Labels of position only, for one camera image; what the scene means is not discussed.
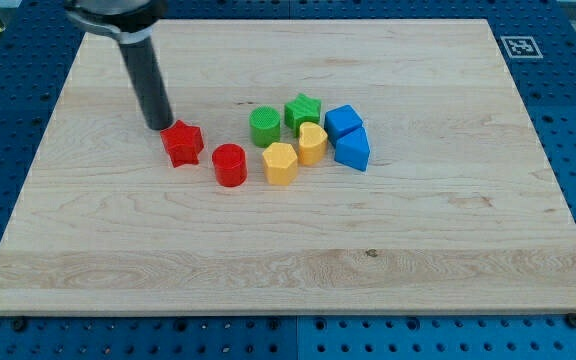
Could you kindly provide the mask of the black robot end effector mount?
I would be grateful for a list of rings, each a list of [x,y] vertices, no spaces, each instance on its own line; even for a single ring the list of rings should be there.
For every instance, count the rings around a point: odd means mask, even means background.
[[[168,10],[167,0],[64,0],[68,20],[77,28],[133,44],[152,34],[154,24]]]

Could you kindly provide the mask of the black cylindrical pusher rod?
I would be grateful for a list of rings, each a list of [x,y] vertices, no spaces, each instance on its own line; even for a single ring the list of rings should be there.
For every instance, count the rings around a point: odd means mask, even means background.
[[[173,113],[151,38],[119,48],[146,126],[155,131],[169,128]]]

